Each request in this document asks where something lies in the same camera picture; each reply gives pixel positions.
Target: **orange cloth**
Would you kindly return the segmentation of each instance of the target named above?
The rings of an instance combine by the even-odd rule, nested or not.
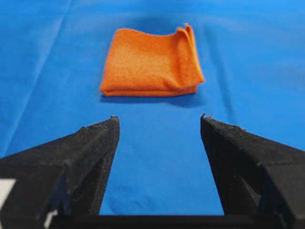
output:
[[[204,82],[192,28],[172,35],[119,29],[113,38],[100,91],[105,96],[176,96]]]

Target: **blue surface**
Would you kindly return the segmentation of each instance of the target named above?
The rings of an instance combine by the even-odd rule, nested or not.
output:
[[[222,214],[200,116],[305,150],[304,1],[0,3],[0,156],[117,115],[101,214]],[[206,83],[173,98],[98,91],[116,29],[192,25]]]

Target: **microfiber cloth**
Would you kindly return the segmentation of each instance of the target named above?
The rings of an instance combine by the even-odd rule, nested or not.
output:
[[[176,96],[204,82],[194,33],[187,23],[175,34],[116,31],[100,91],[105,96]]]

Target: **blue fabric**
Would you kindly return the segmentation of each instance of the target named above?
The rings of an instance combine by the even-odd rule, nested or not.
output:
[[[10,0],[0,3],[0,156],[117,115],[101,214],[222,214],[200,116],[305,150],[304,1]],[[194,95],[99,93],[116,29],[192,25],[206,83]]]

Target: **towel fold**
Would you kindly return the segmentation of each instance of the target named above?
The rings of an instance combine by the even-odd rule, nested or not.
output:
[[[119,29],[108,53],[100,91],[105,96],[176,96],[204,82],[192,28],[172,35]]]

